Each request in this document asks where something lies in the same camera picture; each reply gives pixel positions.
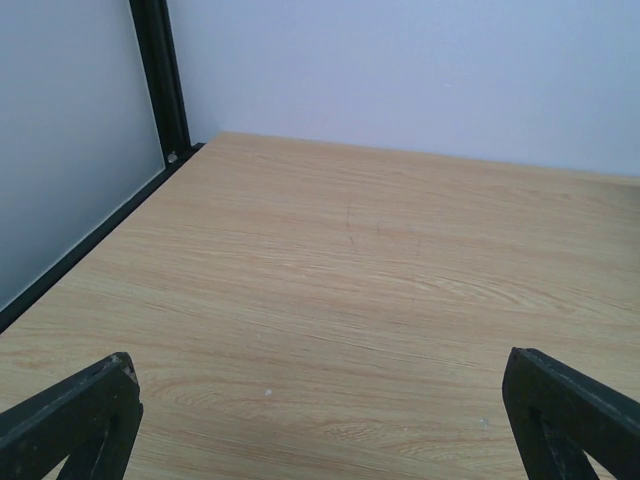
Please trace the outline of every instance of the white wall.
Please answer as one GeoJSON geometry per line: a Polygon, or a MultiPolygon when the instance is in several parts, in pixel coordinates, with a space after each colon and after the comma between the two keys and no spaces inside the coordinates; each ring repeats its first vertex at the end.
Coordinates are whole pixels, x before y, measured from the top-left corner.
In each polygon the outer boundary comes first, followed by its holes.
{"type": "Polygon", "coordinates": [[[127,0],[0,15],[0,309],[162,168],[127,0]]]}
{"type": "Polygon", "coordinates": [[[218,128],[640,174],[637,0],[172,0],[218,128]]]}

